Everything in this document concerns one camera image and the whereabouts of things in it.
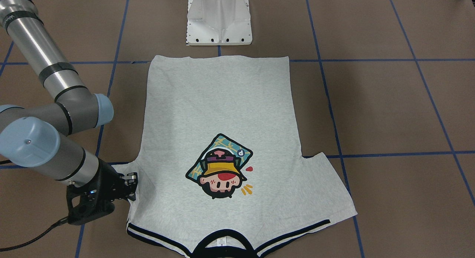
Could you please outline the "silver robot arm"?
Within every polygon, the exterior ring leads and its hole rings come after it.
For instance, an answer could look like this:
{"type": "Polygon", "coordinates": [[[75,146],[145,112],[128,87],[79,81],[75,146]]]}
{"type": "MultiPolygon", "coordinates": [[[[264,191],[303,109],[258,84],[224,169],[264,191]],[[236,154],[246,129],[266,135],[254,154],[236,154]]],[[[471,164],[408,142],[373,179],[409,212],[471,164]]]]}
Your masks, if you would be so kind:
{"type": "Polygon", "coordinates": [[[1,27],[54,99],[36,108],[1,106],[1,155],[67,186],[68,216],[82,225],[111,214],[114,201],[135,201],[136,172],[122,174],[69,135],[112,121],[109,98],[91,93],[38,16],[32,0],[1,0],[1,27]]]}

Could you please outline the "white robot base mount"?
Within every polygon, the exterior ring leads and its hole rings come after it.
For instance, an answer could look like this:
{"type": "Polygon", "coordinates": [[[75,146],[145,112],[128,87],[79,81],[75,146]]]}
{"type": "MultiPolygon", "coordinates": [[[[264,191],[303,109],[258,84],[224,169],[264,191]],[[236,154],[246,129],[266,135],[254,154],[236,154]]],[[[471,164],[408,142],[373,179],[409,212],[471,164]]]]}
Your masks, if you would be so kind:
{"type": "Polygon", "coordinates": [[[186,44],[238,46],[253,41],[249,0],[188,0],[186,44]]]}

